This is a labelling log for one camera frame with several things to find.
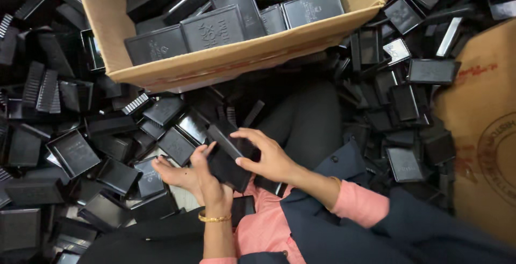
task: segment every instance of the hand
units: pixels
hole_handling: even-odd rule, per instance
[[[208,168],[206,157],[215,147],[215,144],[216,142],[212,142],[209,147],[201,145],[190,156],[190,162],[197,174],[204,204],[206,205],[206,217],[227,216],[231,213],[231,205],[233,204],[233,190],[220,183]]]
[[[247,128],[240,128],[230,136],[247,138],[261,151],[260,162],[254,162],[244,157],[237,158],[236,164],[241,168],[276,182],[296,185],[295,175],[304,168],[290,159],[276,141],[265,136],[260,130]]]

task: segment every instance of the dark navy jacket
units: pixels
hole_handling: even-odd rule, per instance
[[[324,160],[316,172],[367,187],[365,163],[354,141]],[[516,263],[515,251],[403,190],[390,193],[390,211],[366,229],[332,215],[300,190],[281,200],[292,238],[307,264]],[[138,223],[94,242],[78,264],[199,263],[203,208],[160,221]],[[241,264],[288,264],[283,253],[243,255]]]
[[[354,141],[314,171],[366,186],[365,163]],[[391,191],[389,214],[370,229],[336,218],[300,190],[293,190],[281,207],[307,264],[516,263],[512,248],[403,190]],[[283,253],[254,253],[242,256],[239,263],[288,261]]]

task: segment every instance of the gold bangle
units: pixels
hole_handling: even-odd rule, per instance
[[[334,179],[334,180],[339,184],[339,187],[341,187],[341,186],[342,186],[342,181],[341,181],[339,178],[337,178],[337,177],[335,177],[335,176],[330,176],[330,178],[331,178],[331,179]]]
[[[342,187],[342,181],[339,178],[335,177],[335,176],[329,176],[328,178],[331,178],[331,179],[335,180],[335,182],[337,182],[337,184],[339,185],[339,190],[340,190],[340,188]],[[330,211],[330,212],[333,209],[333,208],[329,209],[327,206],[325,206],[325,208],[328,211]]]
[[[206,210],[202,210],[199,212],[199,221],[205,222],[205,223],[220,223],[224,221],[231,220],[231,214],[227,216],[221,216],[221,217],[206,217]]]

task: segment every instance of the finger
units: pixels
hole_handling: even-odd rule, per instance
[[[151,166],[154,168],[155,171],[158,173],[166,172],[168,168],[172,168],[171,165],[164,164],[158,160],[158,158],[155,158],[151,161]]]
[[[240,166],[241,168],[243,168],[245,170],[260,174],[260,172],[259,172],[260,164],[258,162],[254,162],[254,161],[250,160],[249,158],[245,158],[245,157],[238,157],[235,160],[235,162],[238,166]]]
[[[163,163],[164,165],[168,165],[168,166],[172,167],[172,164],[170,162],[168,162],[168,160],[165,157],[160,155],[160,156],[158,156],[157,159],[160,163]]]
[[[264,137],[253,129],[241,128],[240,130],[230,134],[233,138],[247,138],[251,141],[258,149],[265,147],[267,143],[267,137]]]
[[[205,182],[210,177],[212,177],[212,174],[208,169],[208,162],[206,161],[206,156],[203,154],[204,150],[206,150],[207,148],[207,145],[201,145],[197,147],[190,156],[190,162],[192,163],[192,167],[196,171],[196,174],[201,182]]]
[[[213,150],[213,148],[215,148],[215,145],[217,144],[216,141],[212,142],[208,148],[206,150],[204,150],[203,154],[204,156],[208,157],[208,155],[210,155],[211,151]]]
[[[224,190],[224,197],[226,198],[226,201],[230,201],[233,199],[233,189],[230,188],[228,185],[222,184],[223,190]]]

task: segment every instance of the black box lid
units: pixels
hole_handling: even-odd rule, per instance
[[[238,5],[247,39],[253,39],[267,35],[260,18],[258,6],[255,0],[210,0],[215,9],[221,9],[230,5]]]
[[[155,158],[157,158],[157,156],[134,164],[134,168],[142,172],[142,176],[138,180],[138,189],[142,198],[165,190],[161,175],[155,171],[151,165],[152,160]]]
[[[188,17],[194,9],[201,7],[208,0],[175,0],[163,12],[164,22],[168,25],[179,23]]]
[[[263,25],[268,35],[287,30],[283,10],[280,5],[273,5],[260,12]]]
[[[78,130],[70,131],[46,145],[70,178],[75,178],[101,161]]]
[[[163,219],[178,211],[175,199],[167,192],[156,194],[131,207],[132,216],[137,223]]]
[[[125,196],[137,177],[137,170],[116,160],[108,159],[102,167],[97,180],[106,184],[114,192]]]
[[[195,146],[174,128],[158,141],[158,146],[179,166],[185,166],[195,150]]]
[[[168,126],[171,120],[184,108],[185,103],[179,97],[161,98],[152,107],[144,111],[144,116],[158,123]]]
[[[9,165],[36,167],[38,165],[40,147],[40,138],[20,128],[16,128],[11,139]]]
[[[421,166],[412,149],[388,147],[390,166],[397,182],[423,181]]]
[[[461,63],[453,59],[412,59],[408,80],[413,83],[450,85]]]
[[[208,135],[210,135],[210,138],[213,141],[216,141],[217,145],[231,156],[233,160],[238,157],[247,157],[255,160],[259,158],[260,150],[257,149],[248,139],[230,137],[230,134],[237,130],[238,129],[228,121],[219,121],[210,124]]]
[[[290,0],[281,6],[288,29],[344,14],[341,0]]]
[[[391,0],[385,5],[384,12],[402,35],[423,23],[426,17],[413,0]]]
[[[105,233],[123,227],[131,220],[130,210],[104,191],[95,195],[77,215]]]
[[[0,253],[40,245],[41,209],[0,211]]]
[[[191,52],[241,42],[248,37],[238,5],[190,17],[181,25]]]
[[[124,43],[135,66],[188,53],[180,24],[127,38]]]

